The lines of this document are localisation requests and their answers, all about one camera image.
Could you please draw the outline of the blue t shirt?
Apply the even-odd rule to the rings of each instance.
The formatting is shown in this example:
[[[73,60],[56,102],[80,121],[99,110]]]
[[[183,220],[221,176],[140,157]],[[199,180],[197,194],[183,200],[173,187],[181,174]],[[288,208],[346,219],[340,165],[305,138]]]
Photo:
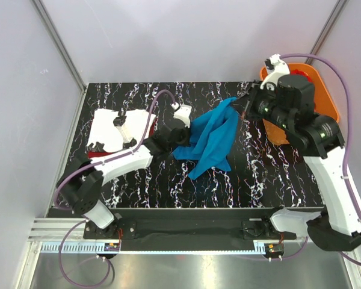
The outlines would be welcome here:
[[[176,160],[196,161],[189,173],[197,179],[211,168],[231,171],[227,160],[235,141],[239,115],[231,104],[236,98],[227,98],[211,111],[191,122],[190,144],[179,146],[173,151]]]

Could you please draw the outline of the bright red t shirt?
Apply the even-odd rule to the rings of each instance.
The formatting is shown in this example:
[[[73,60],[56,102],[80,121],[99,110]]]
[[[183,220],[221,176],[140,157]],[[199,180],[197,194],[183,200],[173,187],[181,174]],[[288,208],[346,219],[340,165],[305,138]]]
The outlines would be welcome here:
[[[301,76],[304,76],[309,82],[312,82],[312,79],[311,77],[304,71],[302,70],[299,70],[299,69],[294,69],[294,70],[291,70],[291,74],[292,75],[301,75]]]

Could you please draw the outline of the orange plastic basket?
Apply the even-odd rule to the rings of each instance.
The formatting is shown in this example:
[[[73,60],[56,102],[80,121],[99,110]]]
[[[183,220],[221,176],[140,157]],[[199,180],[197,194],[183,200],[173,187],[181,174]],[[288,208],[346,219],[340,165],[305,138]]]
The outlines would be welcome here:
[[[315,86],[314,103],[315,112],[319,114],[328,115],[339,123],[340,115],[330,96],[327,87],[321,78],[319,72],[312,66],[305,63],[288,63],[289,70],[299,69],[306,72],[312,79],[312,83]],[[267,139],[274,145],[288,145],[289,141],[286,139],[285,132],[273,125],[271,122],[263,120]]]

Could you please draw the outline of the white t shirt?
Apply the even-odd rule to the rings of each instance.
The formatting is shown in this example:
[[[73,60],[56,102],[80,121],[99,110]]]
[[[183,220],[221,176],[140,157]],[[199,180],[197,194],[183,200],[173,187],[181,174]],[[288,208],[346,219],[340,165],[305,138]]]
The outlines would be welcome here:
[[[95,110],[87,142],[90,152],[114,153],[139,143],[148,137],[156,115],[146,110],[125,113],[99,108]]]

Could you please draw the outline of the dark red t shirt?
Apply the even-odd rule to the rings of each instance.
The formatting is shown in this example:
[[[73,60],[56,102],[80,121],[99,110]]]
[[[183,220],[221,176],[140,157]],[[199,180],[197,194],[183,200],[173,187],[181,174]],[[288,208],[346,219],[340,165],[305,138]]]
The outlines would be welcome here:
[[[153,133],[155,131],[155,125],[156,125],[156,120],[154,120],[153,123],[151,124],[151,126],[149,127],[149,131],[148,131],[146,137],[153,135]],[[105,156],[109,156],[113,153],[122,151],[122,149],[107,151],[104,149],[104,146],[102,146],[99,142],[97,142],[97,145],[99,145],[100,148],[95,148],[94,146],[92,148],[90,148],[90,146],[87,147],[88,148],[87,155],[89,158],[105,157]]]

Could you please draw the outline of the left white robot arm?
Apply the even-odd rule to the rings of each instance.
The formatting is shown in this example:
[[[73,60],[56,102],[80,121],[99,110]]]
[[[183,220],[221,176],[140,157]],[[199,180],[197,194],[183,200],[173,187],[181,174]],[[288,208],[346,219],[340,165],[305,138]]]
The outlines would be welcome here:
[[[98,238],[117,236],[119,218],[100,199],[102,187],[119,176],[160,163],[190,143],[189,119],[174,118],[134,148],[105,157],[76,159],[57,183],[69,210],[86,218],[85,229]]]

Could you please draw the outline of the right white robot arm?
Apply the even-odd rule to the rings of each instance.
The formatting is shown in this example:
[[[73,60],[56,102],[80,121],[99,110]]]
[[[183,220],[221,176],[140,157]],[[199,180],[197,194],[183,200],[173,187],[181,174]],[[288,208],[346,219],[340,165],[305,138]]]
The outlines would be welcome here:
[[[309,237],[320,249],[350,252],[361,245],[361,200],[342,167],[345,141],[337,121],[315,112],[315,86],[303,75],[255,81],[231,106],[248,120],[264,119],[285,132],[312,171],[326,208],[313,213],[281,208],[268,220],[279,232]]]

